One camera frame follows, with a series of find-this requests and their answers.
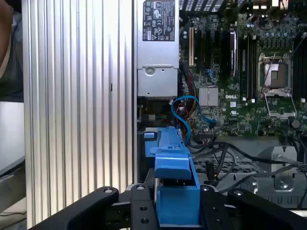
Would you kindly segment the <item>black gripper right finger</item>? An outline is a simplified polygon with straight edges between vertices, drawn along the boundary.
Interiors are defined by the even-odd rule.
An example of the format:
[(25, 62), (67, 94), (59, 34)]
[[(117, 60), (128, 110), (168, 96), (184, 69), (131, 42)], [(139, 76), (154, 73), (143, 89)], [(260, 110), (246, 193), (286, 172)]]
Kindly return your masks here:
[(201, 186), (200, 220), (205, 230), (305, 230), (307, 219), (245, 189), (226, 196)]

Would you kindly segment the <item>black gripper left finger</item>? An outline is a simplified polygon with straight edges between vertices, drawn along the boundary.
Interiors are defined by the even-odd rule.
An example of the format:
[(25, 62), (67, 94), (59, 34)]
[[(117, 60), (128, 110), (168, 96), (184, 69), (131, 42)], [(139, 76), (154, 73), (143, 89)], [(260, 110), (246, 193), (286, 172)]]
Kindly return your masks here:
[(120, 193), (101, 187), (32, 227), (34, 230), (158, 230), (149, 188), (136, 184)]

